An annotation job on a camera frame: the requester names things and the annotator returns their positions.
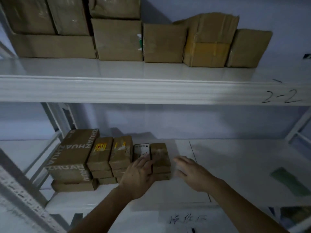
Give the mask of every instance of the upper shelf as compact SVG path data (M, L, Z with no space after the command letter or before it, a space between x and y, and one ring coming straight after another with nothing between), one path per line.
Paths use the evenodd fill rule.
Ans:
M308 67L190 68L184 64L0 61L0 101L311 105Z

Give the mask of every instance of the person's left hand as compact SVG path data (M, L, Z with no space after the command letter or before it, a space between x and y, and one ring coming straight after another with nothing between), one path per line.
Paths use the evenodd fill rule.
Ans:
M130 196L131 200L142 197L154 183L154 176L148 176L147 170L153 161L149 157L140 157L126 169L119 188Z

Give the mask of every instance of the forearm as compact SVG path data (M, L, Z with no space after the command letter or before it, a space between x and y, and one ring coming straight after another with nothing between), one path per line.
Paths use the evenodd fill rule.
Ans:
M129 196L127 196L124 191L119 187L114 188L107 197L69 233L108 232L115 219L130 201Z
M273 219L240 196L223 180L216 179L210 195L231 219L239 233L285 233Z

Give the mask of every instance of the box with zhuanzhuan text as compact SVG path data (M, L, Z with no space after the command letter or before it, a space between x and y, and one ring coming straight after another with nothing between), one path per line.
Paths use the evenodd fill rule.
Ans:
M45 166L53 179L63 183L90 181L86 162L98 137L98 129L69 131Z

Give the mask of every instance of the cardboard box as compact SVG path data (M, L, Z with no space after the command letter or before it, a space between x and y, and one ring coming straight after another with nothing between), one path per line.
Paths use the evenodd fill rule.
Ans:
M108 184L116 184L117 183L117 179L115 177L99 178L98 181L99 181L99 184L101 184L101 185L108 185Z
M109 164L113 170L127 168L133 161L131 136L116 137L112 146Z
M154 160L152 172L166 173L171 172L171 162L165 143L153 143L150 145L151 159Z
M100 137L95 140L87 161L87 166L91 171L111 170L109 159L113 140L113 137Z
M55 192L94 191L98 187L98 181L93 179L82 183L64 184L53 180L51 186Z
M0 0L13 32L55 35L45 0Z
M134 145L133 162L139 159L141 156L148 156L149 160L151 160L149 143ZM147 174L151 174L151 173L152 173L152 170L150 167L150 169L147 170Z
M140 19L140 0L89 0L93 18Z
M90 181L86 161L98 136L98 129L69 131L45 166L53 179L63 183Z
M122 177L127 168L115 169L112 170L112 174L114 177Z
M153 174L156 181L169 180L171 179L171 173L155 173Z
M19 57L96 58L92 37L11 35L10 40Z
M238 29L231 45L227 66L256 68L268 47L271 31Z
M144 23L144 61L182 63L187 27L174 24Z
M108 178L108 177L114 177L112 175L111 170L99 170L99 171L92 171L92 176L94 178Z
M96 51L102 61L142 61L142 22L91 19Z
M89 36L82 0L47 0L58 34Z
M189 28L183 62L190 67L224 67L238 23L238 16L223 13L175 22Z

